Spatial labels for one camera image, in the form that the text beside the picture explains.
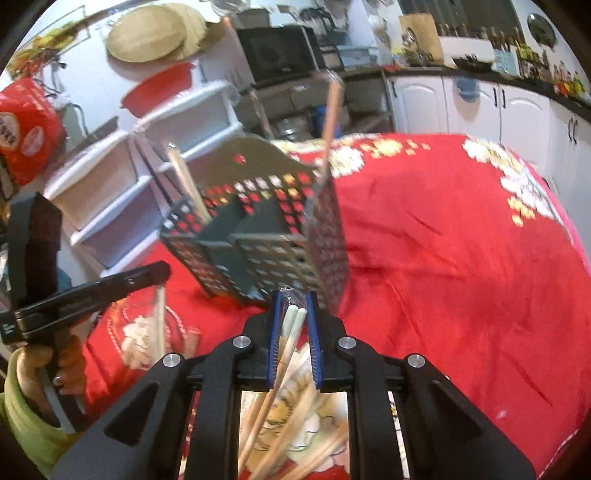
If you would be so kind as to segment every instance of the white chopstick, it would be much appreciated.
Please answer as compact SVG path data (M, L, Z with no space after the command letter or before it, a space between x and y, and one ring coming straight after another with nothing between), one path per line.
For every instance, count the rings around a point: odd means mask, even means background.
M296 344L300 339L300 333L304 325L304 320L306 319L306 313L306 309L298 309L297 314L295 316L295 321L290 331L290 335L285 343L285 348L283 349L283 353L279 360L279 364L277 365L275 386L269 391L269 393L266 393L264 395L261 408L258 411L258 414L256 415L256 420L250 432L244 432L244 434L248 436L243 444L242 451L239 451L238 475L241 474L244 466L246 465L246 461L248 460L248 457L250 456L252 449L255 446L256 439L258 438L261 432L262 426L264 425L265 420L267 419L267 415L269 415L269 411L271 410L271 406L273 405L273 401L275 400L275 396L277 395L281 383L283 382L285 371L287 370L287 366L289 365L293 352L296 349Z

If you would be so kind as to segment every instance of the perforated basket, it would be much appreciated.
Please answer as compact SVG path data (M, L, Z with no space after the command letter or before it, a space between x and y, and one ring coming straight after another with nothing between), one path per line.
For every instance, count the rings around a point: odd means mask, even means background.
M316 290L336 311L349 266L330 174L255 136L226 141L191 170L213 220L203 226L183 200L160 236L206 292L260 302L289 286Z

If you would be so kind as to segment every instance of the person's hand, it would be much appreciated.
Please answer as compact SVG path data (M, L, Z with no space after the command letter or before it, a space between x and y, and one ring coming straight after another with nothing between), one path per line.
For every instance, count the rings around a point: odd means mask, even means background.
M37 380L37 370L50 362L51 355L52 350L48 346L27 345L17 360L17 380L22 394L33 402L37 412L46 421L54 418L53 409ZM82 343L76 335L72 335L68 346L60 352L58 364L60 370L53 384L61 385L60 394L82 395L86 389L86 359L82 355Z

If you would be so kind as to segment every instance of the wooden chopstick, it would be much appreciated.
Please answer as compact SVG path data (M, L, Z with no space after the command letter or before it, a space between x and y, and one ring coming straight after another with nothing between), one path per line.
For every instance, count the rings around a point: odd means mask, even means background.
M201 194L199 193L199 190L193 181L193 177L191 176L191 172L189 172L187 163L181 156L176 145L174 145L172 142L168 144L166 153L170 163L174 167L174 171L177 174L179 182L183 186L183 190L193 202L195 213L197 213L201 219L202 225L207 225L212 220L212 216L209 214L207 207L203 203L203 199L201 198Z
M349 425L340 425L321 446L315 447L302 461L280 480L301 480L318 468L337 448L349 438Z
M320 165L320 174L326 178L330 172L330 149L335 137L336 124L339 119L340 104L343 94L343 81L334 74L329 74L329 95L324 114L324 128L322 139L324 140L324 154Z
M298 307L296 305L289 305L285 312L285 316L283 317L283 322L281 324L281 337L279 339L279 357L283 355L283 350L285 349L285 343L289 338L291 328L293 327L294 321L296 319L296 314L298 312ZM244 446L246 445L246 441L252 431L252 428L255 425L256 418L258 417L259 412L263 406L265 401L265 393L258 392L256 393L256 399L252 404L251 409L248 411L248 414L245 416L243 421L243 428L241 428L241 434L238 440L238 456L241 455L242 451L244 450Z
M282 428L280 435L275 439L273 445L257 464L251 473L249 480L262 480L280 459L283 450L289 445L291 439L301 430L304 422L310 416L310 411L314 411L313 405L316 403L318 391L310 376L306 389L302 393L300 401L293 410L287 424Z
M165 311L166 311L166 288L164 285L156 285L154 292L154 309L152 311L150 346L152 364L155 364L166 353L165 339Z
M264 395L264 399L262 401L262 406L256 416L256 420L250 432L244 432L248 435L246 441L244 443L244 447L242 452L238 455L238 475L241 474L244 466L246 465L246 461L250 456L252 449L255 446L256 439L258 438L262 426L269 415L269 411L271 410L271 406L273 405L273 401L275 400L275 396L277 392L279 392L279 388L281 383L283 382L283 378L285 376L285 371L287 370L287 366L290 363L291 357L293 355L294 350L296 349L296 344L300 338L301 329L304 324L304 320L306 319L306 309L299 309L296 316L294 324L291 328L290 335L285 343L285 348L283 349L283 354L279 360L279 364L277 365L277 374L275 376L275 386L273 389Z

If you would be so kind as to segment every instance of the white cabinet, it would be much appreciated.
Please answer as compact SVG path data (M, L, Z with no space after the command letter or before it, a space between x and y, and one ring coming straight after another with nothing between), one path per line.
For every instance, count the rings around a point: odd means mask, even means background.
M499 142L501 138L501 90L496 83L480 82L479 97L473 103L465 101L453 78L443 79L447 117L451 134L465 134Z
M575 116L571 129L574 173L562 204L573 221L587 254L591 254L591 124Z
M397 133L448 133L441 77L399 77L391 80Z
M545 175L550 133L550 99L501 85L501 143Z
M576 166L572 129L576 115L559 103L550 103L550 145L546 179L552 191L564 200Z

